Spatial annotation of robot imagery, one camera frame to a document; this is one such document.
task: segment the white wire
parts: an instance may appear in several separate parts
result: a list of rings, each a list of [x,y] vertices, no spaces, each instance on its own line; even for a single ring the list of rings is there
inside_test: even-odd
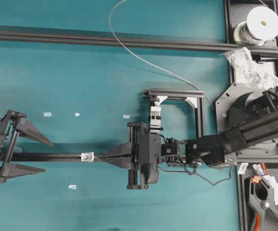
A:
[[[113,12],[115,11],[115,9],[116,9],[120,4],[122,4],[123,2],[126,2],[126,1],[127,1],[127,0],[121,0],[120,2],[118,2],[118,3],[111,9],[110,14],[109,14],[109,17],[108,17],[109,27],[110,27],[110,30],[111,30],[112,34],[114,35],[115,39],[121,44],[122,47],[124,47],[130,54],[134,55],[136,58],[140,59],[141,61],[143,61],[143,62],[145,62],[145,63],[147,63],[147,64],[149,64],[149,65],[151,65],[151,66],[153,66],[153,67],[155,67],[155,68],[157,68],[157,69],[160,69],[160,70],[162,70],[162,71],[165,71],[165,72],[167,72],[167,73],[173,75],[174,77],[178,78],[179,80],[181,80],[181,81],[183,81],[183,82],[185,82],[185,83],[191,85],[193,88],[195,88],[195,89],[197,89],[197,90],[200,90],[200,89],[199,89],[198,87],[196,87],[194,84],[192,84],[191,82],[189,82],[189,81],[186,80],[185,78],[179,76],[178,74],[176,74],[176,73],[174,73],[174,72],[171,72],[171,71],[168,71],[168,70],[166,70],[166,69],[164,69],[164,68],[162,68],[162,67],[160,67],[160,66],[157,66],[157,65],[155,65],[155,64],[152,64],[152,63],[150,63],[149,61],[147,61],[147,60],[145,60],[145,59],[139,57],[139,56],[136,55],[134,52],[132,52],[130,49],[128,49],[128,48],[120,41],[120,39],[116,36],[116,34],[115,34],[115,32],[114,32],[114,30],[113,30],[113,28],[112,28],[112,25],[111,25],[111,18],[112,18],[112,14],[113,14]],[[209,99],[206,95],[204,95],[204,96],[205,96],[205,98],[207,99],[207,101],[209,102],[209,104],[212,106],[212,108],[214,109],[214,106],[213,106],[212,102],[210,101],[210,99]]]

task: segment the clamp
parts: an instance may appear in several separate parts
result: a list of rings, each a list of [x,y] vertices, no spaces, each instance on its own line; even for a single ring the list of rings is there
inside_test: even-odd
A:
[[[250,179],[248,190],[249,207],[254,211],[251,231],[261,231],[266,211],[278,219],[278,209],[275,205],[274,188],[259,176]]]

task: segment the white clip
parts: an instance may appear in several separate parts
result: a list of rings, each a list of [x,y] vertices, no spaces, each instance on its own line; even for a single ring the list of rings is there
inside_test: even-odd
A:
[[[163,101],[165,101],[168,96],[157,96],[157,101],[155,102],[155,106],[159,107]]]
[[[94,153],[82,153],[79,156],[81,157],[82,162],[93,162],[94,161]]]

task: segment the circular plate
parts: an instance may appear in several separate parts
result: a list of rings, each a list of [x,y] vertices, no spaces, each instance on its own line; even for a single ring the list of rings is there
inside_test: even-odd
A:
[[[265,6],[255,7],[247,16],[247,27],[257,39],[272,40],[278,35],[278,15]]]

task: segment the spool of wire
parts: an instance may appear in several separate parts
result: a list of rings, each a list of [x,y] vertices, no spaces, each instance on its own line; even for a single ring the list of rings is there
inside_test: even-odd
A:
[[[236,26],[233,38],[240,45],[263,46],[277,35],[278,15],[268,7],[258,6],[249,12],[247,21]]]

